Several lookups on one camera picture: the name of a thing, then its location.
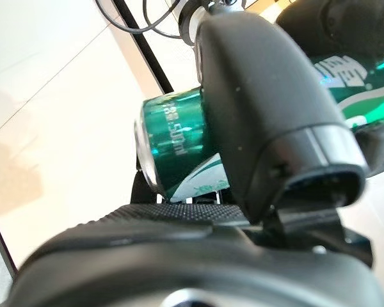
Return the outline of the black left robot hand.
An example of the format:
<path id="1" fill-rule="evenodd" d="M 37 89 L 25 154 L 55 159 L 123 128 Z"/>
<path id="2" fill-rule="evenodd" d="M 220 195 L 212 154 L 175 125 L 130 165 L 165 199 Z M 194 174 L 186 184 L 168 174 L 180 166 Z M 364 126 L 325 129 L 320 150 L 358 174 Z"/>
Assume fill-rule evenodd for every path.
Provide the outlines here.
<path id="1" fill-rule="evenodd" d="M 276 24 L 313 63 L 371 175 L 384 172 L 384 1 L 295 1 Z"/>

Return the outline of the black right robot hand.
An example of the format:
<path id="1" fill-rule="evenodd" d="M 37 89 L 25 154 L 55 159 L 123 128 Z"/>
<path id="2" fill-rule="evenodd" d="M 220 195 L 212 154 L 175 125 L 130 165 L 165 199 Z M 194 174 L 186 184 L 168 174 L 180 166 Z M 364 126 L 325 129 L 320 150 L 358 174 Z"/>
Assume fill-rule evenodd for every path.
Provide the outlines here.
<path id="1" fill-rule="evenodd" d="M 198 27 L 201 87 L 144 103 L 134 128 L 163 204 L 65 230 L 7 306 L 384 306 L 369 241 L 338 208 L 367 164 L 298 45 L 251 13 Z"/>

